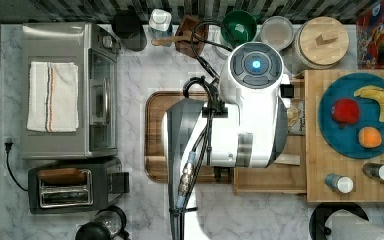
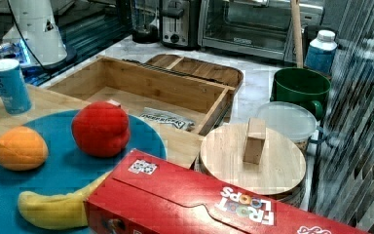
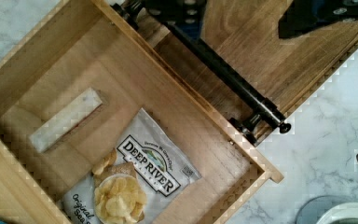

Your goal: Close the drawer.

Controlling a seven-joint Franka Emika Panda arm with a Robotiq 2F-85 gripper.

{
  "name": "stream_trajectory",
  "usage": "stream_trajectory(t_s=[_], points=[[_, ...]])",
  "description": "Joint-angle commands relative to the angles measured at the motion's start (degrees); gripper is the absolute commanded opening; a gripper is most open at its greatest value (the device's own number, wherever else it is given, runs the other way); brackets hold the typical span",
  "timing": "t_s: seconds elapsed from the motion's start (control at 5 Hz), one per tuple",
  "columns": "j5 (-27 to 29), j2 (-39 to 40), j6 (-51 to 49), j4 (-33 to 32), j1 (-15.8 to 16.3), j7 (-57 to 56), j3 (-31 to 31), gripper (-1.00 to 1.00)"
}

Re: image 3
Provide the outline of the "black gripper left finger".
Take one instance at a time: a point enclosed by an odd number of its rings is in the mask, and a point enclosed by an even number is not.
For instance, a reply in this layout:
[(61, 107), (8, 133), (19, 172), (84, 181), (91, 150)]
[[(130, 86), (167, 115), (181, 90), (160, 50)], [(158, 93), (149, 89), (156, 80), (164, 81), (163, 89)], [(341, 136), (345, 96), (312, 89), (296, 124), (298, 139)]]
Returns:
[(111, 8), (132, 28), (142, 9), (162, 24), (169, 24), (192, 39), (199, 39), (206, 0), (111, 0)]

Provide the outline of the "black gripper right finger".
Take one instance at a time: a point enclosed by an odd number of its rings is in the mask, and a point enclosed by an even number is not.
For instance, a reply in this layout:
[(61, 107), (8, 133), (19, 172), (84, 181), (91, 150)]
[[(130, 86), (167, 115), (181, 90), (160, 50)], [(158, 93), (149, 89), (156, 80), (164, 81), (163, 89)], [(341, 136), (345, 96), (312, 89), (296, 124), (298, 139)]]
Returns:
[(296, 38), (339, 21), (358, 21), (358, 0), (293, 0), (279, 19), (278, 36)]

